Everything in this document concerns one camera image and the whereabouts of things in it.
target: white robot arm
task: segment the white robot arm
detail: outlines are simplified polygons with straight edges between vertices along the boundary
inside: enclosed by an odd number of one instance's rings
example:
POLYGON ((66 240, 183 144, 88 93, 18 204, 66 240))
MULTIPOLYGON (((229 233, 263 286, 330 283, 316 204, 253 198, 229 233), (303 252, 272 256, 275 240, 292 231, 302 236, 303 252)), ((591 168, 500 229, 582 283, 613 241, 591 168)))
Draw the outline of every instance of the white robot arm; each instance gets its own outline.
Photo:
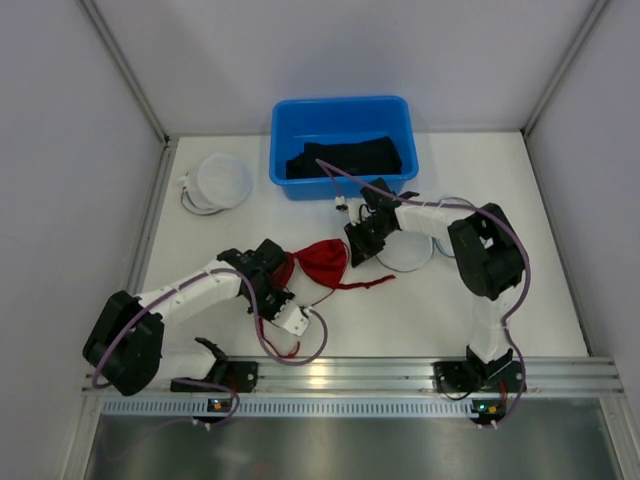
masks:
MULTIPOLYGON (((395 209, 400 230, 420 232, 448 242, 449 227, 457 221, 469 217, 469 212, 437 207, 401 205, 395 209)), ((483 362, 488 364, 502 357, 509 350, 509 344, 502 331, 501 319, 513 305, 513 291, 510 287, 492 300, 485 296, 473 295, 472 324, 473 331, 469 349, 483 362)))
POLYGON ((226 355, 215 344, 198 338, 174 348, 165 342, 166 334, 218 302, 240 295, 250 299, 247 286, 234 273, 239 272, 251 284, 260 318, 301 336, 309 325, 305 310, 293 302, 293 293, 278 289, 271 279, 286 261, 284 251, 265 240, 255 251, 222 252, 204 268, 160 289, 136 296, 118 292, 107 301, 83 356, 94 367, 103 362, 101 374, 123 395, 178 377, 219 383, 209 377, 219 376, 216 360, 226 360, 226 355), (123 329, 126 334, 114 347, 123 329))
MULTIPOLYGON (((382 179, 372 185, 392 193, 382 179)), ((459 366, 475 378, 466 382, 465 389, 481 389, 505 367, 517 363, 512 362, 513 352, 502 325, 524 271, 524 259, 511 237, 477 212, 406 205, 366 188, 361 193, 370 215, 354 221, 350 209, 351 222, 345 226, 354 267, 382 251, 385 238, 396 230, 451 242, 460 276, 473 294, 473 333, 467 359, 459 366)), ((407 192, 401 197, 416 195, 407 192)), ((509 226, 499 206, 487 204, 482 210, 509 226)))

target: black cloth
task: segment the black cloth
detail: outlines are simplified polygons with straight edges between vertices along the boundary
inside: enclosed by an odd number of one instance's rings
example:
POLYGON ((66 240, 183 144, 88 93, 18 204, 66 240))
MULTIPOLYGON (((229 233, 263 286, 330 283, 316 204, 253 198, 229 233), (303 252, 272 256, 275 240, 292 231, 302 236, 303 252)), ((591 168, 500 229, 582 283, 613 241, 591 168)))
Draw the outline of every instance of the black cloth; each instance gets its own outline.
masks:
POLYGON ((316 163, 318 158, 351 175, 390 175, 402 169, 398 150, 389 137, 339 145, 307 142, 304 152, 287 162, 287 179, 326 177, 316 163))

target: red cloth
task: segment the red cloth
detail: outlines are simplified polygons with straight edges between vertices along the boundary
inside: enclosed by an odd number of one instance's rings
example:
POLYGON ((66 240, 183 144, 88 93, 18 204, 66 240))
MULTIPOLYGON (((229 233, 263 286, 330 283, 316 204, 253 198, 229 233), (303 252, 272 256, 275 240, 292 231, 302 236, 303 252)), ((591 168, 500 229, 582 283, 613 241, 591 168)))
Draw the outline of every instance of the red cloth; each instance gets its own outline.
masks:
POLYGON ((280 267, 273 276, 280 289, 284 288, 291 279, 295 267, 294 260, 298 261, 302 271, 311 280, 332 290, 370 288, 396 278, 395 275, 387 275, 371 282, 348 283, 346 285, 341 283, 349 263, 349 250, 344 242, 338 238, 314 243, 295 253, 287 252, 287 260, 287 263, 280 267))

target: white tabletop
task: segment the white tabletop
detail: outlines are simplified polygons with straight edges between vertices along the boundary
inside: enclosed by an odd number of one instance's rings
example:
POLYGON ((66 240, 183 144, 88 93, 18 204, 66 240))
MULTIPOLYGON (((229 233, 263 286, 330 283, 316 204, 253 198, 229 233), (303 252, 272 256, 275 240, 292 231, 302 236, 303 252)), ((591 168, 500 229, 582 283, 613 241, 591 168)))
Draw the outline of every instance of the white tabletop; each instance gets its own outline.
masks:
MULTIPOLYGON (((420 174, 406 189, 437 199, 443 194, 476 205, 499 204, 531 256, 533 280, 511 321, 527 356, 584 356, 582 338, 540 193, 519 133, 416 134, 420 174)), ((145 290, 179 279, 228 248, 254 249, 270 238, 295 251, 327 238, 344 238, 347 217, 333 200, 293 202, 268 176, 268 136, 184 137, 175 155, 145 278, 145 290), (212 217, 197 217, 180 204, 177 179, 214 152, 244 159, 254 180, 245 203, 212 217)), ((349 269, 344 283, 370 280, 388 270, 371 260, 349 269)), ((299 272, 290 288, 303 302, 326 293, 299 272)), ((230 355, 263 355, 247 301, 217 304, 180 326, 184 340, 204 336, 230 355)), ((435 252, 418 271, 369 290, 338 291, 318 310, 329 324, 325 356, 419 356, 464 354, 471 332, 471 294, 455 262, 435 252)), ((290 336, 271 327, 267 335, 286 350, 290 336)), ((315 351, 321 329, 312 322, 301 354, 315 351)))

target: black clamp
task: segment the black clamp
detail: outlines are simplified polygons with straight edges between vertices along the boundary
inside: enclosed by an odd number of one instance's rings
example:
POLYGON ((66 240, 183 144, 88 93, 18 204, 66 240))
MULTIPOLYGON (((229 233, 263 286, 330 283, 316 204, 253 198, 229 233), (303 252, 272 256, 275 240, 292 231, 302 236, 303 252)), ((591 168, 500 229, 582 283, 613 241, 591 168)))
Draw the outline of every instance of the black clamp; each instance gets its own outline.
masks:
MULTIPOLYGON (((217 259, 227 262, 247 277, 256 294, 260 318, 273 321, 284 304, 295 297, 293 293, 277 288, 272 280, 278 269, 287 263, 287 254, 269 239, 263 241, 255 251, 247 250, 242 253, 232 248, 222 252, 217 259)), ((239 295, 243 295, 251 303, 251 295, 244 282, 239 295)))
POLYGON ((502 386, 509 392, 520 388, 522 365, 513 360, 512 349, 489 363, 480 360, 469 346, 466 353, 464 360, 444 360, 433 364, 439 393, 469 395, 473 392, 497 393, 502 386))
MULTIPOLYGON (((511 228, 498 205, 488 203, 482 210, 511 228)), ((495 222, 474 213, 453 222, 448 231, 462 281, 475 295, 496 300, 520 283, 524 259, 513 239, 495 222)))
MULTIPOLYGON (((207 376, 199 380, 203 383, 222 385, 237 393, 251 393, 258 382, 258 363, 229 360, 229 357, 215 343, 206 338, 195 339, 201 345, 207 347, 216 361, 207 376)), ((172 381, 172 392, 216 392, 216 388, 189 385, 179 381, 172 381)))
MULTIPOLYGON (((395 195, 382 178, 374 180, 371 185, 395 195)), ((356 225, 348 223, 344 227, 351 247, 352 267, 357 267, 362 262, 375 257, 384 249, 385 239, 396 230, 400 230, 394 211, 401 205, 399 200, 386 197, 366 187, 360 190, 360 193, 371 215, 356 225)), ((401 198, 407 199, 416 196, 418 194, 415 192, 405 192, 400 195, 401 198)))

